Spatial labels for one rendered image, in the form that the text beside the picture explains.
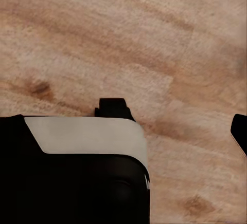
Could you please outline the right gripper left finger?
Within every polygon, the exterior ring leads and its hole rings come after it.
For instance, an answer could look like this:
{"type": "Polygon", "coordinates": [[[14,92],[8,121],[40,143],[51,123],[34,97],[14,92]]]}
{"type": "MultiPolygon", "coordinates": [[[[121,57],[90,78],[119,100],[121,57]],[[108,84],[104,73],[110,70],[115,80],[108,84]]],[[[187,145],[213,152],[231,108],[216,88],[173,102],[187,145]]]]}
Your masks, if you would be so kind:
{"type": "Polygon", "coordinates": [[[26,133],[22,114],[0,119],[0,176],[26,133]]]}

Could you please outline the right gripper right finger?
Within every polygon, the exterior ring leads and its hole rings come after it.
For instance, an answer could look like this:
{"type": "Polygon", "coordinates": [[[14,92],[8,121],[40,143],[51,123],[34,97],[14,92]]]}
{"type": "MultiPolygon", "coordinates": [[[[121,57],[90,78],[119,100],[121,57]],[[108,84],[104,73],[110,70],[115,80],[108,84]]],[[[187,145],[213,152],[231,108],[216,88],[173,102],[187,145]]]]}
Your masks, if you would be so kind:
{"type": "Polygon", "coordinates": [[[231,133],[247,155],[247,116],[240,114],[235,115],[231,133]]]}

